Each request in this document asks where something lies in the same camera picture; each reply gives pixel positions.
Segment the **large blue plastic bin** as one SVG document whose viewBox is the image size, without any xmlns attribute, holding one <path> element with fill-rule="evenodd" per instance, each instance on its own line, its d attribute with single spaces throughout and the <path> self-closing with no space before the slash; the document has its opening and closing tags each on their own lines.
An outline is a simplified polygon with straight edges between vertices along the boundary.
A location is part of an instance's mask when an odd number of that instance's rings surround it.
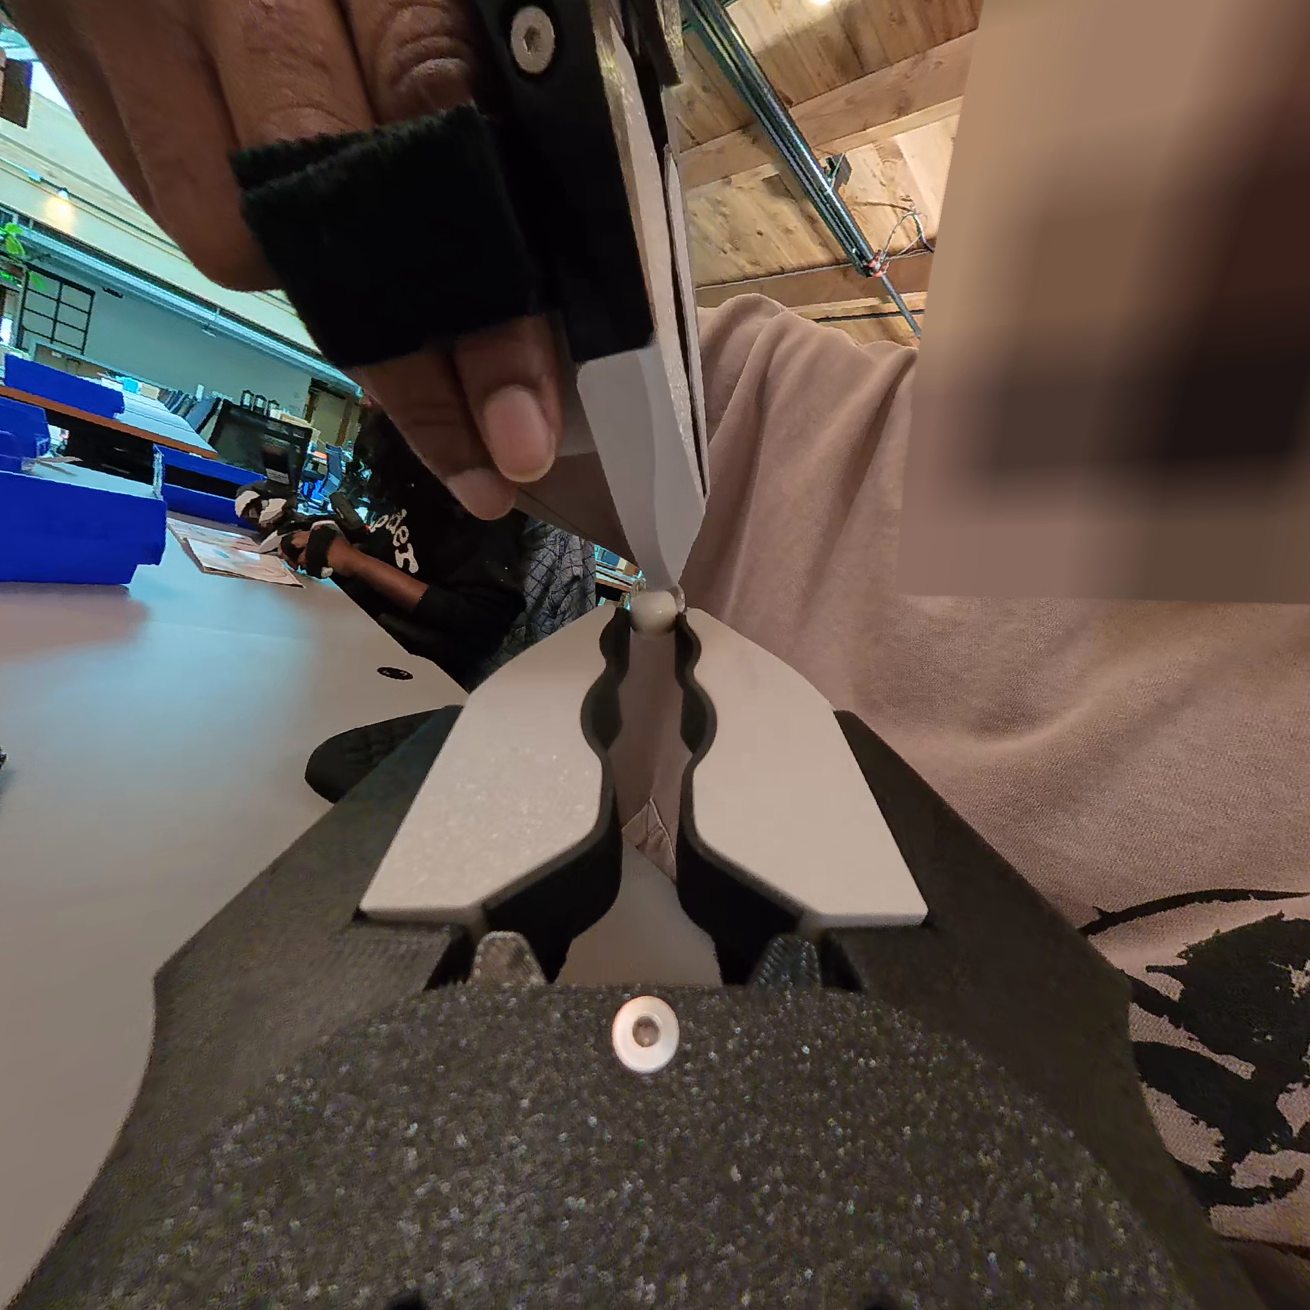
<svg viewBox="0 0 1310 1310">
<path fill-rule="evenodd" d="M 167 504 L 152 483 L 94 468 L 3 472 L 3 581 L 130 585 L 167 547 Z"/>
</svg>

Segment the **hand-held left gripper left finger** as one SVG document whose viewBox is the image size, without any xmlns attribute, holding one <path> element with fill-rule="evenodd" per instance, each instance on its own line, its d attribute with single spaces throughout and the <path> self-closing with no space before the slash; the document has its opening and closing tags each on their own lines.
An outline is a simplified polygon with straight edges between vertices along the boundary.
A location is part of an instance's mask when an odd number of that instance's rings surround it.
<svg viewBox="0 0 1310 1310">
<path fill-rule="evenodd" d="M 598 606 L 471 691 L 359 912 L 375 923 L 514 932 L 556 981 L 620 892 L 611 746 L 625 608 Z"/>
</svg>

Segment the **beige hoodie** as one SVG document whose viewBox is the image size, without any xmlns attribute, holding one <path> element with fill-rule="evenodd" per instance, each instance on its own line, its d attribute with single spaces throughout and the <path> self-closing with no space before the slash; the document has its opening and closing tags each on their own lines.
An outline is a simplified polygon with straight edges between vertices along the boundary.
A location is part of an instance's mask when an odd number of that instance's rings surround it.
<svg viewBox="0 0 1310 1310">
<path fill-rule="evenodd" d="M 1309 604 L 896 589 L 917 350 L 699 312 L 706 608 L 890 742 L 1128 981 L 1155 1125 L 1309 1308 Z"/>
</svg>

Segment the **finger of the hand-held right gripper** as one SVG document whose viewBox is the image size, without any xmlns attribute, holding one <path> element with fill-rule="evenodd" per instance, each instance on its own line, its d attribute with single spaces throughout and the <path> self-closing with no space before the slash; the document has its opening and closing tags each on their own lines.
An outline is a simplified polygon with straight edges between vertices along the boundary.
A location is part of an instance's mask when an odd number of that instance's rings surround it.
<svg viewBox="0 0 1310 1310">
<path fill-rule="evenodd" d="M 687 214 L 683 205 L 683 187 L 679 170 L 679 152 L 673 143 L 664 147 L 664 192 L 668 209 L 668 228 L 675 260 L 675 301 L 679 310 L 679 334 L 683 367 L 690 387 L 690 418 L 694 431 L 694 453 L 701 493 L 709 497 L 709 453 L 708 453 L 708 408 L 704 385 L 704 358 L 699 347 L 699 318 L 694 278 L 690 265 Z"/>
<path fill-rule="evenodd" d="M 680 581 L 708 506 L 664 192 L 680 63 L 675 13 L 517 14 L 520 222 L 562 367 L 562 453 L 598 458 L 654 586 Z"/>
</svg>

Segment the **black cloth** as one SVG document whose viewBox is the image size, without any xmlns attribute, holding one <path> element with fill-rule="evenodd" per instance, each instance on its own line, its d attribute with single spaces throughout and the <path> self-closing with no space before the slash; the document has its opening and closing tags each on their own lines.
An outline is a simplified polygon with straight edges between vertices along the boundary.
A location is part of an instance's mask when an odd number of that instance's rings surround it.
<svg viewBox="0 0 1310 1310">
<path fill-rule="evenodd" d="M 304 783 L 320 797 L 338 802 L 430 721 L 437 717 L 446 724 L 461 708 L 449 704 L 338 731 L 311 750 L 304 762 Z"/>
</svg>

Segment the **person's right hand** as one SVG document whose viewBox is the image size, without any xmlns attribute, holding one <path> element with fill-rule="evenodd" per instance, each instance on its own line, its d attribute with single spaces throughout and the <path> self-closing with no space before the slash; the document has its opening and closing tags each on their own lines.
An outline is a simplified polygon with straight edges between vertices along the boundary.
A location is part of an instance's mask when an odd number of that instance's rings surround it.
<svg viewBox="0 0 1310 1310">
<path fill-rule="evenodd" d="M 470 1 L 3 1 L 123 187 L 210 279 L 278 286 L 238 209 L 238 148 L 471 103 Z M 541 318 L 354 369 L 479 518 L 545 515 L 566 419 Z"/>
</svg>

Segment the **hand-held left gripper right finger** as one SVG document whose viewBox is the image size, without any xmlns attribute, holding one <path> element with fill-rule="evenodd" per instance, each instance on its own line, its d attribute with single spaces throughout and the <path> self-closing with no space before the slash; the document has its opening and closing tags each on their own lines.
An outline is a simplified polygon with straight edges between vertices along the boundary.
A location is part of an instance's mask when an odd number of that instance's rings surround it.
<svg viewBox="0 0 1310 1310">
<path fill-rule="evenodd" d="M 677 889 L 723 981 L 769 942 L 922 927 L 926 896 L 838 712 L 796 669 L 701 608 L 677 625 L 683 694 Z"/>
</svg>

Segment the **printed paper sheet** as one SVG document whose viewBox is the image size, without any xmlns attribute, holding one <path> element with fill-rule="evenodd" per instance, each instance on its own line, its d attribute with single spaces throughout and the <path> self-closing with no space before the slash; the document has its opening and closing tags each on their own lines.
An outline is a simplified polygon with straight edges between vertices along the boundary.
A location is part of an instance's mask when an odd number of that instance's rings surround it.
<svg viewBox="0 0 1310 1310">
<path fill-rule="evenodd" d="M 301 573 L 296 573 L 281 556 L 273 552 L 260 552 L 260 547 L 243 533 L 205 527 L 173 515 L 167 518 L 167 527 L 205 573 L 283 586 L 304 585 Z"/>
</svg>

